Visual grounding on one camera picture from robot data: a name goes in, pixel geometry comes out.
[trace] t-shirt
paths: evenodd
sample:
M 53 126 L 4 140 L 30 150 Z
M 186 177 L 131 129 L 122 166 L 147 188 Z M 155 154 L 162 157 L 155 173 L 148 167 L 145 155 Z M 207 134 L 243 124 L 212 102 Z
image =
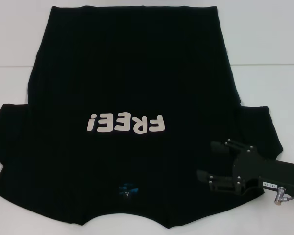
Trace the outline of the t-shirt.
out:
M 282 151 L 269 109 L 240 105 L 215 7 L 53 7 L 28 103 L 0 111 L 0 195 L 68 223 L 226 211 L 263 191 L 199 182 L 198 169 L 232 174 L 210 142 Z

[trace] silver metal part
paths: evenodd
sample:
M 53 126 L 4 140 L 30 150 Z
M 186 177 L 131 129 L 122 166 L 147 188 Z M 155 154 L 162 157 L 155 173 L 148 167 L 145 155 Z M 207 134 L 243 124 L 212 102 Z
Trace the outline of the silver metal part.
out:
M 291 200 L 294 200 L 294 197 L 282 197 L 281 198 L 281 202 L 288 202 L 288 201 L 291 201 Z
M 285 188 L 284 187 L 279 187 L 278 188 L 278 194 L 276 195 L 275 197 L 275 201 L 274 203 L 278 206 L 281 205 L 281 202 L 282 202 L 282 198 L 284 196 L 284 193 L 285 193 Z

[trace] white table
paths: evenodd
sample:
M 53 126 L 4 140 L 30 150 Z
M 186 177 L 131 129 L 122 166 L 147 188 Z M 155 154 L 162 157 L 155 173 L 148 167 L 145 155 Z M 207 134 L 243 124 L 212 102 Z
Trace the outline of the white table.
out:
M 28 79 L 53 5 L 216 5 L 243 105 L 269 106 L 284 147 L 278 159 L 294 163 L 294 0 L 0 0 L 0 107 L 27 102 Z M 274 198 L 266 190 L 238 208 L 168 230 L 127 214 L 70 225 L 0 197 L 0 235 L 294 234 L 294 201 L 279 207 Z

